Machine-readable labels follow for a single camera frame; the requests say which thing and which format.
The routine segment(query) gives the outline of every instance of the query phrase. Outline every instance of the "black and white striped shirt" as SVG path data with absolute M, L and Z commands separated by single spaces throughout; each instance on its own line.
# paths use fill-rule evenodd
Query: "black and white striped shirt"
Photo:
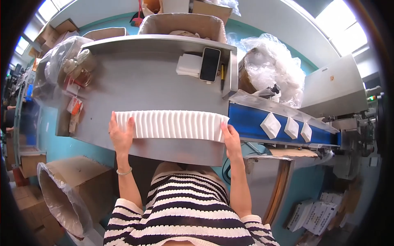
M 243 218 L 230 208 L 225 185 L 195 171 L 163 173 L 151 183 L 146 210 L 118 199 L 104 246 L 163 245 L 189 241 L 196 246 L 278 246 L 270 226 L 257 215 Z

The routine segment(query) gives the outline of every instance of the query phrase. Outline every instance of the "woman's hand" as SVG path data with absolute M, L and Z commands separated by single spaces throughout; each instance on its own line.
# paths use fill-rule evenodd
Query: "woman's hand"
M 128 151 L 131 148 L 133 143 L 133 134 L 134 134 L 134 119 L 130 117 L 127 121 L 127 130 L 126 132 L 122 132 L 118 123 L 115 119 L 115 112 L 112 111 L 111 121 L 108 124 L 108 133 L 110 134 L 113 147 L 115 148 L 115 152 L 117 155 L 126 155 L 128 156 Z
M 227 157 L 230 161 L 237 159 L 243 160 L 240 136 L 234 126 L 226 125 L 222 122 L 221 129 L 224 135 L 224 143 L 226 144 Z

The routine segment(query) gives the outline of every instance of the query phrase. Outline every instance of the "woman's left hand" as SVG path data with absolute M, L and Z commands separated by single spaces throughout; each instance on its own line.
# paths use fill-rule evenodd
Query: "woman's left hand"
M 130 117 L 127 121 L 127 130 L 122 132 L 116 122 L 115 112 L 112 111 L 111 121 L 108 124 L 108 133 L 110 134 L 113 147 L 117 155 L 128 155 L 133 143 L 134 135 L 134 118 Z

